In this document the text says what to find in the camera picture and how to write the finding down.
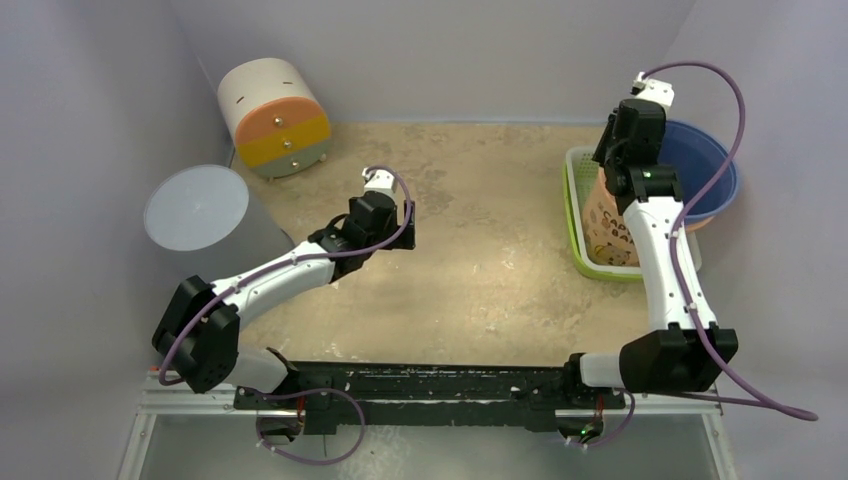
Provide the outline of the large grey plastic bucket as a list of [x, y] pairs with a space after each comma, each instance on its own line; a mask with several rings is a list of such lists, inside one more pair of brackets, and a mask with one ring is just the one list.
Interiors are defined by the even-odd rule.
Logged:
[[206, 281], [247, 272], [295, 247], [245, 180], [220, 165], [166, 179], [148, 199], [143, 220], [173, 268]]

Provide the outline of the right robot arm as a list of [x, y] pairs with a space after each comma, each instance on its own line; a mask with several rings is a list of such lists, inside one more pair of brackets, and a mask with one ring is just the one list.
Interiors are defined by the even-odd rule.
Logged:
[[682, 221], [684, 196], [676, 170], [658, 161], [666, 110], [626, 99], [608, 119], [594, 159], [603, 189], [634, 241], [645, 286], [649, 333], [616, 354], [575, 354], [579, 369], [564, 376], [561, 392], [576, 407], [601, 388], [631, 393], [707, 391], [738, 350], [734, 330], [718, 326], [703, 294]]

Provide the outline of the orange capybara bucket blue rim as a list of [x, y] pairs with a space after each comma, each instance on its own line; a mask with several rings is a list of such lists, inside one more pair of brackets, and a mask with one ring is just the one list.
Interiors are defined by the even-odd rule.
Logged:
[[[633, 239], [613, 198], [594, 190], [603, 186], [600, 167], [592, 159], [594, 151], [592, 146], [570, 149], [563, 167], [572, 255], [586, 276], [635, 280], [640, 269]], [[677, 170], [685, 201], [690, 201], [718, 171], [725, 157], [724, 147], [702, 130], [678, 121], [667, 124], [659, 162]], [[736, 168], [730, 165], [687, 214], [684, 226], [696, 268], [701, 258], [695, 231], [729, 207], [739, 187]]]

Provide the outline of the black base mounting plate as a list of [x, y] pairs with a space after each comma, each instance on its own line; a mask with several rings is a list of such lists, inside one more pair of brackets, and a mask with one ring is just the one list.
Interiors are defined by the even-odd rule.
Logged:
[[621, 411], [609, 388], [587, 387], [563, 366], [434, 365], [297, 361], [276, 391], [240, 387], [238, 410], [300, 413], [308, 435], [340, 426], [522, 427], [578, 433], [577, 421]]

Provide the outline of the white mini drawer cabinet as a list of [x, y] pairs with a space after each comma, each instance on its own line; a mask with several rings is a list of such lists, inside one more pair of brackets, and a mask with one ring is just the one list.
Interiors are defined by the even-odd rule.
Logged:
[[237, 155], [255, 174], [291, 176], [327, 159], [328, 115], [290, 62], [260, 58], [233, 68], [217, 99]]

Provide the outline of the aluminium frame rail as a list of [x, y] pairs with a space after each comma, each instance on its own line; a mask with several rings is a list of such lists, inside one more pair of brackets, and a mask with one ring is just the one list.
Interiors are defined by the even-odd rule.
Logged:
[[613, 440], [580, 450], [521, 428], [342, 427], [304, 436], [292, 459], [257, 443], [254, 416], [224, 386], [198, 395], [144, 382], [119, 475], [123, 479], [733, 479], [721, 410], [642, 397], [633, 414], [606, 412]]

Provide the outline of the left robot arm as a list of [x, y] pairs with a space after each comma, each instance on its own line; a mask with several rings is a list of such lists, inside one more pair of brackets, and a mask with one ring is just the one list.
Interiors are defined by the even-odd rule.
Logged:
[[379, 250], [415, 247], [416, 205], [374, 191], [353, 197], [349, 211], [315, 231], [291, 252], [253, 270], [206, 282], [183, 280], [157, 326], [152, 344], [163, 361], [163, 386], [186, 384], [206, 393], [222, 383], [259, 391], [272, 408], [297, 399], [293, 366], [266, 347], [247, 350], [241, 330], [252, 320], [309, 290], [359, 270]]

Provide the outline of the green white plastic basket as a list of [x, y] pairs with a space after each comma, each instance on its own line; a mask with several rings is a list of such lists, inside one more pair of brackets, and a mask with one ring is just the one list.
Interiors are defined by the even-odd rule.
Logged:
[[701, 266], [693, 231], [677, 226], [683, 203], [672, 197], [634, 200], [620, 213], [605, 188], [603, 169], [588, 146], [567, 151], [562, 169], [567, 226], [578, 271], [595, 280], [678, 284]]

